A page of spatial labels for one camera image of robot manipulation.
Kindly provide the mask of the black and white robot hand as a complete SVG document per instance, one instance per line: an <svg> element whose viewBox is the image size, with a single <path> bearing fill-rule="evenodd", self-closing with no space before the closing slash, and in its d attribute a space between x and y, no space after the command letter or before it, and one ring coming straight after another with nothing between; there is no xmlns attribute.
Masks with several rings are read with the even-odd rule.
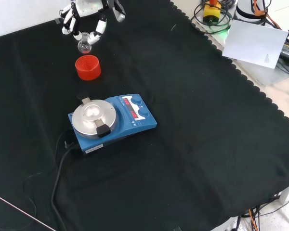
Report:
<svg viewBox="0 0 289 231"><path fill-rule="evenodd" d="M59 15L63 18L62 33L72 34L78 41L82 33L77 29L77 22L81 18L92 15L99 15L99 21L95 31L89 33L88 43L95 44L106 29L107 19L101 14L108 7L107 1L102 0L72 0L66 7L60 10Z"/></svg>

